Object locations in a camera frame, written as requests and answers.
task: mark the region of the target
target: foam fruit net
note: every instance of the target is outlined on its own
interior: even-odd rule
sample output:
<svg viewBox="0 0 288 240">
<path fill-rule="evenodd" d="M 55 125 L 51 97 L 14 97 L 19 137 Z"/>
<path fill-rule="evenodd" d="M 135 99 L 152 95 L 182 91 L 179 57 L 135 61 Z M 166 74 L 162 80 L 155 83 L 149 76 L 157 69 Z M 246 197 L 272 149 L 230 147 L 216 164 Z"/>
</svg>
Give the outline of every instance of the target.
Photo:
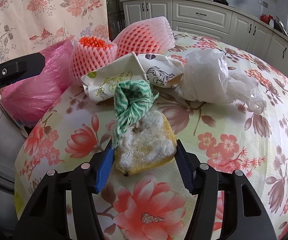
<svg viewBox="0 0 288 240">
<path fill-rule="evenodd" d="M 75 43 L 69 74 L 71 80 L 82 84 L 81 77 L 116 59 L 117 45 L 96 37 L 82 37 Z"/>
<path fill-rule="evenodd" d="M 122 30 L 113 41 L 118 45 L 117 58 L 130 52 L 164 53 L 175 47 L 175 39 L 168 20 L 157 17 L 135 22 Z"/>
</svg>

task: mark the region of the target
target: cabinet handle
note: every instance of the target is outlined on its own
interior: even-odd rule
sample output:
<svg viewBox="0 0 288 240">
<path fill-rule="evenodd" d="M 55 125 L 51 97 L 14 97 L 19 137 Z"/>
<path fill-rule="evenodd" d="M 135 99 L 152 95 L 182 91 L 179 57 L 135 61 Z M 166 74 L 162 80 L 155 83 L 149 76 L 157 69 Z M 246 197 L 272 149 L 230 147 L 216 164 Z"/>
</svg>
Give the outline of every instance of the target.
<svg viewBox="0 0 288 240">
<path fill-rule="evenodd" d="M 287 50 L 287 47 L 284 49 L 284 51 L 282 52 L 282 58 L 285 57 L 285 51 Z"/>
</svg>

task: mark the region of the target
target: table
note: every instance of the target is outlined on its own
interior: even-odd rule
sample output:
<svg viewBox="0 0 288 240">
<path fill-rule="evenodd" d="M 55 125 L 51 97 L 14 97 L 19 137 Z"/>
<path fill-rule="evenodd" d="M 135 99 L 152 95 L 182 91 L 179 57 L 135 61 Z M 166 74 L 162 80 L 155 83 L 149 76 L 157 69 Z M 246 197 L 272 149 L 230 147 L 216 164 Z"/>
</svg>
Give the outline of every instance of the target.
<svg viewBox="0 0 288 240">
<path fill-rule="evenodd" d="M 165 114 L 188 152 L 218 171 L 241 169 L 261 198 L 276 235 L 288 231 L 288 78 L 259 58 L 211 38 L 174 32 L 176 45 L 166 55 L 186 63 L 196 49 L 223 51 L 230 69 L 259 81 L 267 101 L 262 114 L 245 104 L 189 102 L 161 89 L 153 105 Z M 105 148 L 114 123 L 113 100 L 92 104 L 81 87 L 71 86 L 46 112 L 19 152 L 15 167 L 18 217 L 49 169 L 70 171 Z M 94 195 L 106 239 L 182 240 L 196 197 L 184 188 L 175 161 L 125 177 L 114 166 L 107 186 Z M 67 217 L 76 239 L 70 193 Z M 219 237 L 223 192 L 218 193 L 212 239 Z"/>
</svg>

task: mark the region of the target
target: green and white cloth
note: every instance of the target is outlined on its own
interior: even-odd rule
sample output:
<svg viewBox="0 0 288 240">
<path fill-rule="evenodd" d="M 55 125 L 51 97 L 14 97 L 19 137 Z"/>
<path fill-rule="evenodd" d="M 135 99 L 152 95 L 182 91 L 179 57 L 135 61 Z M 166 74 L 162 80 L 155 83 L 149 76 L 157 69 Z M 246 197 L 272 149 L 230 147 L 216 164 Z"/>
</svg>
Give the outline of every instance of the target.
<svg viewBox="0 0 288 240">
<path fill-rule="evenodd" d="M 145 80 L 118 83 L 114 94 L 116 121 L 112 129 L 113 148 L 117 147 L 127 128 L 148 112 L 158 95 L 152 93 L 149 82 Z"/>
</svg>

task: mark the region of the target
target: red container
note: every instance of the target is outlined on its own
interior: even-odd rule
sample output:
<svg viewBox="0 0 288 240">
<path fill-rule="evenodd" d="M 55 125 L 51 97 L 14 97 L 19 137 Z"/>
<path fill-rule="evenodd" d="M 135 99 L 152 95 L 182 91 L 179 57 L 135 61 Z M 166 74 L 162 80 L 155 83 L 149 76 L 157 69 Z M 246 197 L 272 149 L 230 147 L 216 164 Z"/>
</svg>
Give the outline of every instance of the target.
<svg viewBox="0 0 288 240">
<path fill-rule="evenodd" d="M 266 14 L 262 14 L 262 15 L 260 16 L 260 20 L 261 20 L 262 22 L 266 23 L 266 24 L 269 24 L 270 18 L 267 17 Z"/>
</svg>

